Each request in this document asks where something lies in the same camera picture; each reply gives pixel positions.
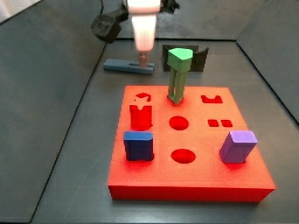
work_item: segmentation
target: hole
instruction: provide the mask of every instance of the hole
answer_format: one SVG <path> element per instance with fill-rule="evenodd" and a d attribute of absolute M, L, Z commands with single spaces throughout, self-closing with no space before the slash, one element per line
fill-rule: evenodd
<path fill-rule="evenodd" d="M 212 99 L 208 98 L 206 95 L 202 95 L 200 97 L 200 99 L 201 99 L 202 103 L 222 103 L 221 98 L 220 98 L 218 95 L 216 95 L 214 98 L 212 98 Z"/>
<path fill-rule="evenodd" d="M 188 164 L 194 160 L 196 156 L 190 150 L 178 149 L 172 152 L 172 160 L 180 164 Z"/>
<path fill-rule="evenodd" d="M 230 128 L 232 127 L 232 123 L 230 120 L 220 120 L 221 126 L 225 128 Z"/>
<path fill-rule="evenodd" d="M 174 130 L 185 130 L 189 126 L 188 120 L 181 116 L 173 116 L 169 125 Z"/>
<path fill-rule="evenodd" d="M 208 124 L 209 124 L 210 127 L 218 127 L 220 126 L 217 120 L 213 120 L 213 119 L 208 120 Z"/>

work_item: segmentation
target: black cable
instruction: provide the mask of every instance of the black cable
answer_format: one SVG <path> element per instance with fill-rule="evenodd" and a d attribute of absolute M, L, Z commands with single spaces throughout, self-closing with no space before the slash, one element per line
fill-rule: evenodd
<path fill-rule="evenodd" d="M 102 15 L 102 11 L 103 11 L 103 3 L 102 3 L 102 0 L 98 0 L 99 1 L 99 13 L 97 14 L 97 18 L 99 18 L 99 16 Z"/>

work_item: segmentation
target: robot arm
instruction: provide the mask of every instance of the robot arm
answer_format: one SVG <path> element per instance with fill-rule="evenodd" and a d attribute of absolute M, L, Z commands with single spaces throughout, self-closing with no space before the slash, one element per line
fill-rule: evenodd
<path fill-rule="evenodd" d="M 130 14 L 138 66 L 145 67 L 146 54 L 154 45 L 156 14 L 158 12 L 173 13 L 178 8 L 180 5 L 174 0 L 123 0 L 118 10 L 97 15 L 90 28 L 101 40 L 111 43 L 121 30 L 118 24 L 127 19 L 127 14 Z"/>

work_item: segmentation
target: blue cube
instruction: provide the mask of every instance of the blue cube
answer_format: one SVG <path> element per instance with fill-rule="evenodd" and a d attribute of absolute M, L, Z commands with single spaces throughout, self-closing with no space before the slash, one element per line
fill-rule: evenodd
<path fill-rule="evenodd" d="M 250 130 L 232 130 L 228 133 L 218 154 L 224 163 L 241 164 L 257 144 L 257 139 Z"/>
<path fill-rule="evenodd" d="M 125 131 L 125 159 L 126 161 L 154 159 L 153 134 L 150 131 Z"/>

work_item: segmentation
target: blue base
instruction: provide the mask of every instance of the blue base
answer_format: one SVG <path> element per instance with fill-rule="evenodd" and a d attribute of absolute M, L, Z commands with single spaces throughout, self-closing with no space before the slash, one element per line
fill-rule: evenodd
<path fill-rule="evenodd" d="M 154 70 L 154 64 L 146 63 L 146 67 L 139 67 L 138 63 L 131 60 L 106 59 L 103 63 L 103 69 L 137 74 L 152 74 Z"/>

